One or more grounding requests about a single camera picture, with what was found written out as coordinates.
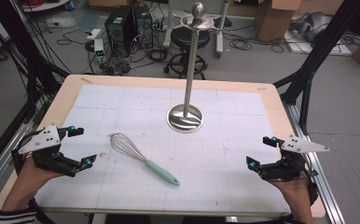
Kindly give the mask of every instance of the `ball knob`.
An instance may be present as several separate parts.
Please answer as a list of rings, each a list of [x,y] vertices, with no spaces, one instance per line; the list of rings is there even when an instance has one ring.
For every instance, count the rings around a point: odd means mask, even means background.
[[[204,6],[202,3],[197,2],[192,7],[192,15],[195,20],[200,20],[204,16]]]

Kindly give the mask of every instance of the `computer tower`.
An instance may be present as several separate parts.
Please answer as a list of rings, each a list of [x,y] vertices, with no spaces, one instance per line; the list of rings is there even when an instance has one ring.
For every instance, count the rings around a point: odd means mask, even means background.
[[[115,6],[104,26],[113,55],[128,57],[131,53],[131,42],[137,34],[132,7]]]
[[[146,48],[153,48],[153,20],[148,13],[147,5],[138,5],[133,7],[134,19],[136,20],[138,41],[140,45],[145,45]]]

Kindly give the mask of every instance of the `floor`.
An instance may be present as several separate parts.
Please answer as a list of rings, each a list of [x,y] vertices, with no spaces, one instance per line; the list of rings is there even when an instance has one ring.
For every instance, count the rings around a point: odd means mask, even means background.
[[[39,21],[63,12],[59,7],[46,12],[36,13]],[[76,27],[44,30],[49,45],[61,57],[66,66],[75,74],[90,72],[84,45],[72,43],[58,45],[62,34],[76,29],[84,31],[98,28],[104,24],[107,11],[91,11],[84,1],[79,8],[68,13],[75,19]],[[229,29],[239,29],[252,24],[247,18],[231,18],[233,25]],[[254,28],[226,31],[253,38]],[[84,42],[86,34],[72,33],[71,39]],[[198,54],[209,64],[205,71],[208,80],[237,82],[273,83],[297,71],[307,58],[306,54],[290,53],[286,45],[277,47],[252,43],[249,50],[232,48],[229,40],[224,41],[224,54],[220,59],[215,55],[215,36],[208,46],[199,49]],[[354,51],[356,46],[349,46]],[[177,52],[171,46],[170,52]],[[134,55],[136,61],[143,52]],[[163,72],[165,63],[151,63],[147,58],[131,63],[132,69],[125,76],[177,78],[177,75]],[[25,90],[8,59],[0,61],[0,135],[23,106]],[[325,176],[339,204],[346,223],[360,224],[360,64],[350,57],[328,56],[313,80],[312,96],[308,118],[308,131],[313,142],[328,146],[330,152],[319,154]],[[0,179],[0,190],[11,172],[11,167]],[[85,214],[49,214],[57,223],[88,223]],[[180,223],[180,217],[152,217],[153,223]],[[316,223],[329,223],[327,217],[317,218]]]

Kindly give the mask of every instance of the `metal rail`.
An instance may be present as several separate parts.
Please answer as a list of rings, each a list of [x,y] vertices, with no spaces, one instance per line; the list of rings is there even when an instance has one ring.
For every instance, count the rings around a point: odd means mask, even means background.
[[[35,105],[36,111],[38,111],[38,113],[36,113],[35,116],[29,119],[29,122],[22,123],[17,129],[17,131],[14,131],[12,137],[9,138],[10,140],[0,154],[0,178],[3,176],[4,172],[12,161],[11,150],[17,146],[17,144],[20,142],[24,135],[35,130],[35,123],[40,121],[39,116],[41,116],[41,114],[39,113],[45,113],[45,107],[43,106],[43,104],[46,101],[47,99],[44,97],[42,98],[42,101],[38,101]]]
[[[284,103],[284,109],[286,110],[287,115],[290,118],[295,134],[300,138],[311,141],[310,137],[307,134],[304,134],[301,126],[299,125],[299,112],[297,106]],[[323,171],[323,167],[320,164],[316,153],[309,153],[309,158],[310,166],[318,173],[318,175],[315,176],[313,179],[319,188],[320,198],[323,201],[325,210],[329,219],[331,220],[331,223],[345,224],[345,220],[343,219],[342,213],[339,210],[339,206],[334,197],[334,194],[329,187],[328,181],[325,177],[325,172]]]

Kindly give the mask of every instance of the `round metal base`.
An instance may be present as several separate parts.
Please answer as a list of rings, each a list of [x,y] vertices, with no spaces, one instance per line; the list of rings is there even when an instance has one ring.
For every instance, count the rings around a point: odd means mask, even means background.
[[[179,133],[193,133],[202,126],[203,114],[197,107],[190,105],[186,118],[183,114],[184,105],[175,105],[168,111],[166,121],[173,130]]]

